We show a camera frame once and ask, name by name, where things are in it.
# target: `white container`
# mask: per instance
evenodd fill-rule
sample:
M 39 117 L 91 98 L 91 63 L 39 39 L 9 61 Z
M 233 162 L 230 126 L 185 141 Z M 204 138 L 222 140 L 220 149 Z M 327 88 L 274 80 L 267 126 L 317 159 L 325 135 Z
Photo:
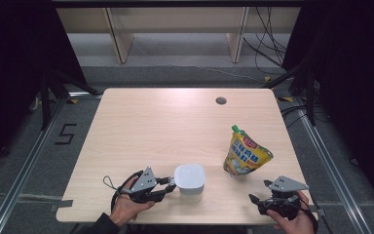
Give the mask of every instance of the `white container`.
M 180 190 L 181 199 L 200 201 L 205 190 L 205 169 L 198 164 L 185 164 L 177 167 L 174 181 Z

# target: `round grommet hole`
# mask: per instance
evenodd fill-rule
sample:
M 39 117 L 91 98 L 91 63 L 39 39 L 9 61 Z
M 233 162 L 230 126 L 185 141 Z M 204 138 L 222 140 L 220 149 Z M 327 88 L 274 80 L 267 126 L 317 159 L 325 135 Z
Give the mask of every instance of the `round grommet hole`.
M 215 99 L 215 102 L 217 102 L 217 104 L 225 104 L 227 103 L 227 99 L 224 97 L 218 97 Z

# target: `person's left hand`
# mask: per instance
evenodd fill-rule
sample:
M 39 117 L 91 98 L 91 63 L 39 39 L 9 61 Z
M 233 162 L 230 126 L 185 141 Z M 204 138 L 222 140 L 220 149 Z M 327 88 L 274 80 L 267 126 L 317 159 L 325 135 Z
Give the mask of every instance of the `person's left hand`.
M 134 176 L 128 183 L 126 183 L 125 187 L 130 188 L 131 184 L 136 179 L 137 176 Z M 117 198 L 110 218 L 117 226 L 123 226 L 131 219 L 136 220 L 138 213 L 146 211 L 152 208 L 154 205 L 155 203 L 152 201 L 144 204 L 135 203 L 130 199 L 130 196 L 128 194 L 121 194 Z

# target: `hand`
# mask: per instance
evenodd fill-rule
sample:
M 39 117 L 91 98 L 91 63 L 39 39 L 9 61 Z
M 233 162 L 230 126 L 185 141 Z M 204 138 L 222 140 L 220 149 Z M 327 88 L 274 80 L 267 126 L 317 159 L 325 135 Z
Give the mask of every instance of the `hand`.
M 308 207 L 306 204 L 309 204 L 309 199 L 305 196 L 303 192 L 298 191 L 297 193 L 303 201 L 301 202 L 302 209 L 307 210 Z M 311 220 L 302 211 L 299 211 L 297 213 L 297 216 L 291 221 L 287 220 L 286 218 L 282 217 L 279 213 L 274 212 L 272 210 L 268 210 L 267 215 L 269 215 L 274 221 L 278 223 L 274 227 L 276 229 L 284 230 L 286 234 L 314 234 L 315 233 L 314 226 Z
M 124 187 L 130 188 L 137 178 L 138 176 L 134 176 Z M 121 194 L 117 198 L 110 218 L 117 226 L 122 226 L 128 223 L 131 219 L 136 220 L 138 213 L 146 211 L 154 205 L 155 203 L 152 201 L 144 204 L 135 203 L 130 199 L 128 194 Z

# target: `white desk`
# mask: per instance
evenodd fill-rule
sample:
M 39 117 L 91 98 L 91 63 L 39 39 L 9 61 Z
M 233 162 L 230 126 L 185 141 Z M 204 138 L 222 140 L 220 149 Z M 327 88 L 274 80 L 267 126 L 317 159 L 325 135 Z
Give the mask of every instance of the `white desk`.
M 227 103 L 216 103 L 218 97 Z M 223 170 L 233 125 L 274 154 L 259 170 L 231 178 Z M 274 223 L 248 199 L 271 196 L 263 180 L 288 176 L 305 182 L 277 102 L 265 89 L 109 89 L 104 93 L 63 200 L 59 221 L 95 221 L 110 213 L 115 186 L 151 166 L 155 176 L 172 176 L 181 164 L 197 163 L 206 172 L 204 198 L 186 202 L 178 188 L 134 223 Z

